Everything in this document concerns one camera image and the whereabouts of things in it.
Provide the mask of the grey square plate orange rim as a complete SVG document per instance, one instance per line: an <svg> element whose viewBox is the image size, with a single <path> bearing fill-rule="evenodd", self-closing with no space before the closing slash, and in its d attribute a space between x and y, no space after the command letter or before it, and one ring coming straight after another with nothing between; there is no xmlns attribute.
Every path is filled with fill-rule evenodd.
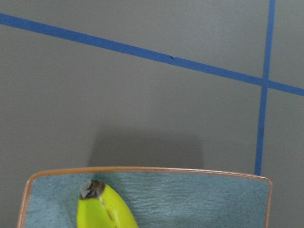
<svg viewBox="0 0 304 228"><path fill-rule="evenodd" d="M181 168L89 167L42 171L25 186L19 228L74 228L80 189L100 180L141 228L266 228L273 191L265 177Z"/></svg>

